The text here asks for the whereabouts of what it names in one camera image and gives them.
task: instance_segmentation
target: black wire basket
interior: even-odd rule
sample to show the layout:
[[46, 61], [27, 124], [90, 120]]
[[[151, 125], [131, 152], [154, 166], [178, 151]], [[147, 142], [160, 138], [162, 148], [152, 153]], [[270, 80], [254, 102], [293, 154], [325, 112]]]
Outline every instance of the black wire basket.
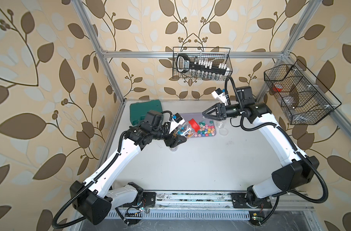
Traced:
[[[309, 71], [306, 73], [311, 74], [315, 82], [307, 79], [304, 71]], [[300, 60], [266, 70], [264, 81], [292, 125], [315, 125], [341, 105]]]
[[230, 51], [220, 47], [173, 47], [173, 76], [224, 81], [233, 72]]

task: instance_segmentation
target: wallpaper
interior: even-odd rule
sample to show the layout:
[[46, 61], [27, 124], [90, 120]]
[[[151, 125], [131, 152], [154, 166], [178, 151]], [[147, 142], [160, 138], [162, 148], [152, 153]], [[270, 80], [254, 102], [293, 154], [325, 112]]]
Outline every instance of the wallpaper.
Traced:
[[0, 0], [0, 230], [52, 230], [101, 155], [110, 88], [72, 4]]
[[[168, 59], [113, 58], [109, 62], [127, 99], [213, 99], [211, 93], [216, 88], [224, 89], [224, 81], [172, 76], [172, 61]], [[231, 62], [235, 85], [251, 86], [255, 95], [263, 85], [263, 72], [273, 66], [272, 59], [231, 59]]]
[[339, 98], [339, 110], [351, 121], [351, 0], [345, 2], [324, 1], [291, 55]]
[[305, 0], [83, 0], [108, 51], [228, 47], [281, 51]]
[[[291, 56], [306, 64], [340, 99], [343, 105], [338, 110], [351, 121], [351, 0], [323, 0]], [[289, 125], [271, 94], [267, 93], [264, 101], [281, 127], [307, 155], [320, 161], [318, 170], [329, 188], [328, 200], [314, 204], [322, 226], [328, 231], [351, 231], [350, 139], [329, 116], [313, 126]], [[301, 189], [312, 198], [322, 195], [315, 177]]]

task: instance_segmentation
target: red lid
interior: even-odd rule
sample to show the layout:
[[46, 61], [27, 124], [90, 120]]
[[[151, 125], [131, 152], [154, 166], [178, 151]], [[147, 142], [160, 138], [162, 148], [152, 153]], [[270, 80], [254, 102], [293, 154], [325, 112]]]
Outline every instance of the red lid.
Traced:
[[195, 129], [195, 132], [197, 132], [198, 130], [200, 130], [200, 126], [196, 123], [196, 121], [194, 119], [191, 119], [189, 121], [189, 124], [191, 124], [191, 127], [193, 129]]

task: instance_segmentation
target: metal grate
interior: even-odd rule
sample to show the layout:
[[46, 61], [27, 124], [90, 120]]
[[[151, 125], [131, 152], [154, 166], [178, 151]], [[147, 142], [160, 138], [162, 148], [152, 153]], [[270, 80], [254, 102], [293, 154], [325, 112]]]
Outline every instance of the metal grate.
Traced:
[[[307, 67], [302, 63], [297, 66], [298, 61], [294, 65], [282, 64], [266, 70], [264, 81], [290, 124], [314, 125], [339, 107], [341, 102]], [[302, 74], [303, 70], [316, 77], [314, 84]], [[329, 102], [325, 97], [327, 94], [336, 102]]]
[[173, 79], [224, 81], [233, 72], [230, 50], [219, 47], [173, 47]]
[[[184, 211], [184, 210], [150, 210], [127, 219], [206, 219], [206, 220], [249, 220], [249, 211]], [[106, 219], [120, 219], [115, 210], [111, 210]]]

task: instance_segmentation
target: mounting plate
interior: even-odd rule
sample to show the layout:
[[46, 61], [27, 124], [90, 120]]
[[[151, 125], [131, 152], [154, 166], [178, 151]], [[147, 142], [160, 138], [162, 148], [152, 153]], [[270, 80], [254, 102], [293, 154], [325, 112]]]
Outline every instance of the mounting plate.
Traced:
[[[231, 193], [232, 197], [232, 203], [234, 208], [251, 208], [246, 204], [246, 199], [245, 199], [246, 193]], [[272, 204], [270, 203], [269, 198], [261, 201], [261, 204], [258, 205], [257, 208], [261, 208], [261, 205], [263, 205], [262, 208], [272, 208]]]
[[[143, 192], [143, 199], [145, 199], [144, 208], [154, 207], [155, 200], [156, 200], [156, 193], [155, 192]], [[132, 207], [132, 206], [136, 206], [136, 205], [137, 205], [136, 203], [127, 203], [127, 204], [123, 204], [122, 207]]]

